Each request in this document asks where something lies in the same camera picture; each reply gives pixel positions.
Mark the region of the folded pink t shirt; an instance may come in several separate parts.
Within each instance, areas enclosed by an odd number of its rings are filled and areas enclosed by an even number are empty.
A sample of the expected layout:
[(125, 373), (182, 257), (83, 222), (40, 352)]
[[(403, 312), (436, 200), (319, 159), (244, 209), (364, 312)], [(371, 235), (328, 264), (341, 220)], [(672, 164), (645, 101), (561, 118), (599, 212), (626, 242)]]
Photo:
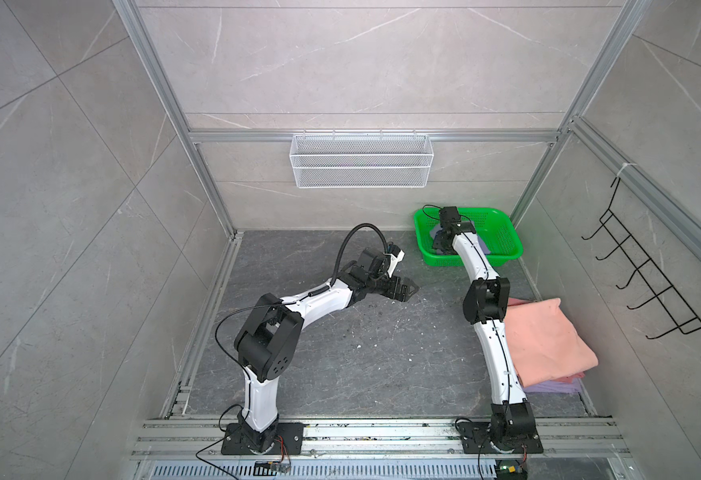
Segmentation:
[(536, 302), (513, 298), (505, 325), (522, 386), (568, 383), (599, 365), (596, 353), (564, 314), (559, 298)]

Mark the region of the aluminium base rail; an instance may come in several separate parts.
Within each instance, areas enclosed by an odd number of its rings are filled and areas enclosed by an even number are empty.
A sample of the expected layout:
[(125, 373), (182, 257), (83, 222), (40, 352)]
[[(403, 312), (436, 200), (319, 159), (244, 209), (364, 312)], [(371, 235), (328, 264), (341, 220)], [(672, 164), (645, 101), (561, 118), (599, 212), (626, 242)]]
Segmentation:
[[(610, 418), (543, 418), (532, 439), (517, 447), (494, 446), (486, 438), (486, 424), (470, 430), (452, 418), (432, 419), (305, 419), (302, 431), (276, 440), (268, 456), (308, 459), (427, 459), (468, 458), (628, 458), (630, 450)], [(224, 434), (210, 417), (148, 420), (134, 446), (134, 459), (193, 460), (256, 458), (242, 433)]]

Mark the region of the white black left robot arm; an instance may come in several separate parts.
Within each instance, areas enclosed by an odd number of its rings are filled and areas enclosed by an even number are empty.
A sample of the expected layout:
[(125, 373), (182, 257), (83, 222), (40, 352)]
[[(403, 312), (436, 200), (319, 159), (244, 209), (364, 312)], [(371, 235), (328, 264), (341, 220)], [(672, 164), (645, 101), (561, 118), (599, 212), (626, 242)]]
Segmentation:
[(266, 453), (278, 442), (278, 378), (292, 364), (302, 332), (314, 322), (352, 307), (370, 294), (407, 302), (418, 286), (396, 276), (405, 252), (396, 244), (386, 250), (367, 248), (360, 258), (305, 292), (278, 297), (264, 294), (234, 338), (234, 362), (244, 375), (244, 404), (238, 429), (246, 448)]

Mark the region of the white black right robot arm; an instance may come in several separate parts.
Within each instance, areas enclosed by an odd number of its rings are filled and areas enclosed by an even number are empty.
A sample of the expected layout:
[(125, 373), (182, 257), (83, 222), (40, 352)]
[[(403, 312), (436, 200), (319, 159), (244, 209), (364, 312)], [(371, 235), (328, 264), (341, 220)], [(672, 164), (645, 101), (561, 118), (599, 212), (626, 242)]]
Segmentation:
[(486, 448), (500, 454), (543, 453), (532, 405), (521, 386), (508, 344), (505, 317), (510, 281), (492, 268), (475, 226), (456, 211), (441, 217), (434, 248), (457, 254), (467, 270), (471, 283), (463, 312), (479, 338), (491, 382), (489, 425), (484, 433), (465, 435), (473, 438), (479, 453)]

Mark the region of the green plastic basket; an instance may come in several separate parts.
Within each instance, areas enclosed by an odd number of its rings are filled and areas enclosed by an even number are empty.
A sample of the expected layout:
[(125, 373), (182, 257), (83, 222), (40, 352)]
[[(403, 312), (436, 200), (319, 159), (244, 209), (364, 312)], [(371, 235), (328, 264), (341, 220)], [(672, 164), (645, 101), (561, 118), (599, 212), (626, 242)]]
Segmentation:
[[(524, 253), (524, 246), (518, 236), (510, 217), (493, 208), (459, 207), (460, 214), (474, 223), (476, 232), (491, 250), (486, 255), (493, 267), (503, 266), (508, 261), (519, 259)], [(458, 255), (437, 255), (432, 250), (430, 231), (440, 225), (438, 208), (426, 206), (413, 215), (418, 248), (428, 266), (454, 267), (462, 266)]]

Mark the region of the folded purple t shirt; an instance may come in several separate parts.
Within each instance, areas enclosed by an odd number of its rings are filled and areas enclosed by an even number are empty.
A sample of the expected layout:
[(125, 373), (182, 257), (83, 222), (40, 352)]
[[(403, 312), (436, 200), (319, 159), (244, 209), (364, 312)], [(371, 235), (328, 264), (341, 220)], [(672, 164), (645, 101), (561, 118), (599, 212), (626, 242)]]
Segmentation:
[(576, 394), (583, 391), (581, 376), (571, 376), (548, 380), (535, 385), (525, 386), (526, 393)]

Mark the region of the purple t shirt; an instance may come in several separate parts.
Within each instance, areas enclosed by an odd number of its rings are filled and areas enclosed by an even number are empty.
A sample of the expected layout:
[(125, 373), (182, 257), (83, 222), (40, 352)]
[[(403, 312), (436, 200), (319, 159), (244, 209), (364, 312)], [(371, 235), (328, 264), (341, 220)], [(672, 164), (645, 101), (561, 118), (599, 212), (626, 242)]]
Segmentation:
[(576, 394), (583, 391), (581, 376), (571, 376), (548, 380), (535, 385), (525, 386), (526, 393)]
[[(432, 250), (436, 252), (437, 255), (457, 255), (456, 250), (452, 247), (445, 247), (442, 242), (442, 231), (443, 228), (440, 225), (436, 225), (431, 231), (430, 231), (430, 236), (432, 237)], [(479, 245), (481, 246), (482, 252), (485, 255), (491, 254), (490, 248), (488, 248), (488, 245), (480, 236), (477, 236)]]

